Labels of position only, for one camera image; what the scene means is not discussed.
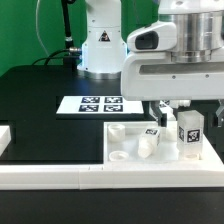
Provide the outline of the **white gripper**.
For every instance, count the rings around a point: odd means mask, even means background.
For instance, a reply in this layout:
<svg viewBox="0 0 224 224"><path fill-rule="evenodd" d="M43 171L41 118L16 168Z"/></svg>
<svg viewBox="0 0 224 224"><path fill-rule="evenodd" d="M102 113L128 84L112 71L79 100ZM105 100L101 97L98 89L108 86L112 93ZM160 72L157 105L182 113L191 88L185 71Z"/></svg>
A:
<svg viewBox="0 0 224 224"><path fill-rule="evenodd" d="M172 63L168 52L130 53L121 73L126 100L152 101L151 115L161 127L167 114L159 100L219 100L217 126L224 122L224 49L214 50L202 63Z"/></svg>

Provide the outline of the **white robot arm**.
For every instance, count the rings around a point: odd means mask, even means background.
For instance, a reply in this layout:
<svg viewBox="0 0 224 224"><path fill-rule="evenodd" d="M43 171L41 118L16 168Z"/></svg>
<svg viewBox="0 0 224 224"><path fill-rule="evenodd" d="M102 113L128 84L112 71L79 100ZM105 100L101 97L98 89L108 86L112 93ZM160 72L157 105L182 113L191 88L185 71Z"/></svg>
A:
<svg viewBox="0 0 224 224"><path fill-rule="evenodd" d="M217 100L224 117L224 0L160 0L158 21L132 32L121 94L159 125L162 100Z"/></svg>

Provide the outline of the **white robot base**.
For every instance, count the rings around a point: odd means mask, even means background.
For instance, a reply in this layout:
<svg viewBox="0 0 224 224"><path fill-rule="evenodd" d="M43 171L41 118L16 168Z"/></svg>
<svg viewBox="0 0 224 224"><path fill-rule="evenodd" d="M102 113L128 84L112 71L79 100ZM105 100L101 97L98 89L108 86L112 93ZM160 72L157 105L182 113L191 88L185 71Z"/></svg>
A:
<svg viewBox="0 0 224 224"><path fill-rule="evenodd" d="M121 33L120 0L85 0L87 38L82 44L80 76L118 79L127 56Z"/></svg>

